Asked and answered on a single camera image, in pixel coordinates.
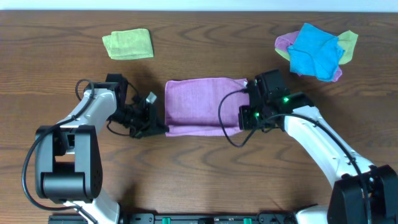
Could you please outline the purple microfiber cloth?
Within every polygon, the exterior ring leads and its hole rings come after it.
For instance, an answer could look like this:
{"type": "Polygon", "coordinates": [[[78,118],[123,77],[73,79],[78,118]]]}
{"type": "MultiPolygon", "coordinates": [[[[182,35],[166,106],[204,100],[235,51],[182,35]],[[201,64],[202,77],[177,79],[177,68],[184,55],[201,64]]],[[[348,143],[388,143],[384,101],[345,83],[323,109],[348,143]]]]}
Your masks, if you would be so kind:
{"type": "Polygon", "coordinates": [[[239,107],[249,104],[249,96],[239,93],[248,81],[232,78],[169,80],[165,84],[165,124],[167,137],[222,136],[241,132],[239,107]]]}

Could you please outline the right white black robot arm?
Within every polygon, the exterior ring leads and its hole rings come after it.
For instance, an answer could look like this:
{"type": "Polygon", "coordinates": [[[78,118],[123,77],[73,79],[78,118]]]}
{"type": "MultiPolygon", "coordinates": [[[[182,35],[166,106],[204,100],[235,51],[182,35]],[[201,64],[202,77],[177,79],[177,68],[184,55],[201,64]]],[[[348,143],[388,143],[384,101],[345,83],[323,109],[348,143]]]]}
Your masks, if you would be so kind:
{"type": "Polygon", "coordinates": [[[241,129],[279,128],[316,162],[332,187],[327,206],[295,212],[296,223],[397,223],[397,173],[375,166],[350,147],[302,93],[259,81],[246,83],[249,105],[239,110],[241,129]]]}

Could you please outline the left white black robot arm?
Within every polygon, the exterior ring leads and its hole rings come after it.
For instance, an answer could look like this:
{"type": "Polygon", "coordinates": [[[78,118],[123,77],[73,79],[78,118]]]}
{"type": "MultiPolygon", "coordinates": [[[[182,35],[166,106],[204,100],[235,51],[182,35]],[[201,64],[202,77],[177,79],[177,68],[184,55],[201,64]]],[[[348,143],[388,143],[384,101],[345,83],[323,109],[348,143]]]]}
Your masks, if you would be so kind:
{"type": "Polygon", "coordinates": [[[126,103],[131,83],[121,74],[104,82],[85,80],[75,93],[79,103],[53,126],[41,126],[29,153],[35,156],[35,190],[39,198],[56,203],[54,212],[76,211],[85,223],[130,223],[120,204],[103,189],[98,134],[119,123],[134,139],[164,134],[169,129],[158,117],[154,93],[135,95],[126,103]]]}

